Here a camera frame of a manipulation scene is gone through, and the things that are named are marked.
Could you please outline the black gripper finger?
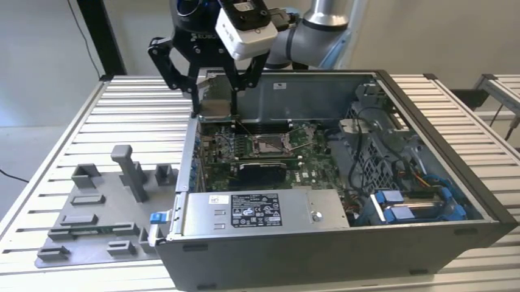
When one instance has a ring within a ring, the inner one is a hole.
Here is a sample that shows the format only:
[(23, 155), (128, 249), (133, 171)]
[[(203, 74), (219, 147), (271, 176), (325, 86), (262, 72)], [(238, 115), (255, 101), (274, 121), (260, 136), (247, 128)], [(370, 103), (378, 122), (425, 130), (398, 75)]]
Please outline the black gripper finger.
[[(176, 49), (184, 59), (188, 61), (187, 75), (183, 75), (175, 67), (170, 53)], [(194, 56), (190, 40), (175, 36), (171, 38), (152, 38), (148, 45), (148, 55), (152, 63), (160, 73), (160, 76), (171, 90), (180, 90), (191, 99), (191, 117), (200, 112), (200, 101), (198, 92), (198, 73), (200, 67), (191, 63)]]
[(236, 115), (236, 97), (238, 92), (244, 91), (247, 88), (255, 88), (260, 75), (263, 72), (266, 60), (268, 58), (268, 52), (255, 56), (251, 61), (247, 69), (240, 74), (235, 61), (232, 59), (227, 62), (227, 79), (231, 85), (231, 115)]

